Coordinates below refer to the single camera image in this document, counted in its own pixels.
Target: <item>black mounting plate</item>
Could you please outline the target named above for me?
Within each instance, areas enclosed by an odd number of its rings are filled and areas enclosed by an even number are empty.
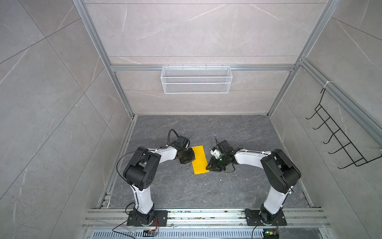
[[[154,217],[157,217],[159,226],[167,225],[167,213],[168,211],[165,210],[154,210]],[[138,215],[134,213],[134,211],[130,211],[129,215],[132,215],[132,217],[129,217],[127,220],[127,226],[142,226],[141,219],[138,218]],[[149,226],[155,226],[155,219]]]
[[[248,226],[256,226],[256,225],[260,226],[262,224],[262,223],[260,223],[260,210],[246,209],[244,212],[245,212],[245,217],[247,219],[247,225]],[[283,211],[279,212],[274,220],[278,221],[279,226],[286,226],[287,225],[287,221],[285,219]]]

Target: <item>gray marble floor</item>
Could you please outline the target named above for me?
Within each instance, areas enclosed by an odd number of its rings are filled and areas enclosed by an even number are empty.
[[[128,151],[139,146],[155,148],[165,145],[170,128],[188,137],[191,146],[203,145],[207,160],[215,145],[215,137],[218,141],[227,140],[233,148],[260,151],[281,148],[271,122],[264,115],[155,115],[138,117]],[[151,185],[151,197],[156,208],[256,208],[266,199],[269,188],[264,171],[257,167],[237,165],[233,173],[195,175],[191,163],[182,165],[173,160],[159,165]],[[124,208],[132,201],[130,186],[118,178],[110,207]],[[286,199],[284,207],[308,207],[299,184]]]

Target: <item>white mesh basket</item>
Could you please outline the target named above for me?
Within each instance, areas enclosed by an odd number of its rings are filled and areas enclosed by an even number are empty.
[[[229,67],[163,67],[163,90],[176,93],[228,93],[232,81]]]

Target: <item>yellow paper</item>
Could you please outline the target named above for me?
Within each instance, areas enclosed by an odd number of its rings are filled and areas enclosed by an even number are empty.
[[[206,167],[208,165],[206,154],[204,153],[203,146],[194,146],[192,147],[194,153],[195,153],[195,160],[192,161],[192,167],[194,168],[195,174],[202,174],[205,172],[209,172],[209,170],[206,170]]]

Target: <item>white zip tie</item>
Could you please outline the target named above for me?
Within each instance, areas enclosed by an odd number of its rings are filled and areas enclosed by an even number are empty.
[[[329,82],[332,82],[332,83],[334,83],[334,81],[326,81],[326,83],[325,83],[325,85],[324,85],[324,87],[323,88],[325,88],[325,86],[329,83]]]

